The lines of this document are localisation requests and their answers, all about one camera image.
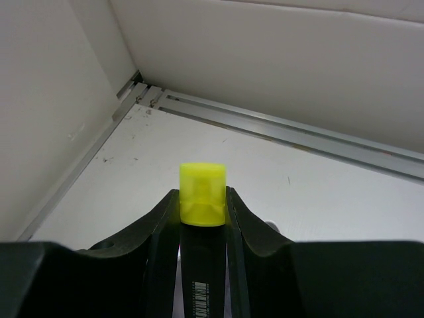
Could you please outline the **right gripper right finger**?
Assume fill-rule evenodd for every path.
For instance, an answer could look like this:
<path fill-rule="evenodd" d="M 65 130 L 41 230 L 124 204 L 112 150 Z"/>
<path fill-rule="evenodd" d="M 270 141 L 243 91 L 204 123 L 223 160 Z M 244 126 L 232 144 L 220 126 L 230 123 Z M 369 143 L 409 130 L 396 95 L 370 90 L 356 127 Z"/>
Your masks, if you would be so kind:
<path fill-rule="evenodd" d="M 227 187 L 227 254 L 233 317 L 277 317 L 290 298 L 291 240 L 257 217 Z"/>

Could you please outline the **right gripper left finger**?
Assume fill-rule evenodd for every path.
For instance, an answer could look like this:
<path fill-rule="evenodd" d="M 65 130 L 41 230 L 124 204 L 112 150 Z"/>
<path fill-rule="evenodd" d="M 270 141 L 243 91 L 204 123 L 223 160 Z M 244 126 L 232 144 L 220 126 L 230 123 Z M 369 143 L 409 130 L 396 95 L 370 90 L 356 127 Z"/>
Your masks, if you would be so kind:
<path fill-rule="evenodd" d="M 146 215 L 79 250 L 98 317 L 171 317 L 180 243 L 179 192 Z"/>

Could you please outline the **yellow highlighter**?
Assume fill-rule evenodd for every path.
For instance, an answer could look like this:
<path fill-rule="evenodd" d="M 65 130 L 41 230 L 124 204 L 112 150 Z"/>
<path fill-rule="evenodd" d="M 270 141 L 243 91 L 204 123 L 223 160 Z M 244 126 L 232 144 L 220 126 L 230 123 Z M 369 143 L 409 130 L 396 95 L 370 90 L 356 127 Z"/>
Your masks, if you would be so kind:
<path fill-rule="evenodd" d="M 226 167 L 180 165 L 180 255 L 185 317 L 223 317 L 226 276 Z"/>

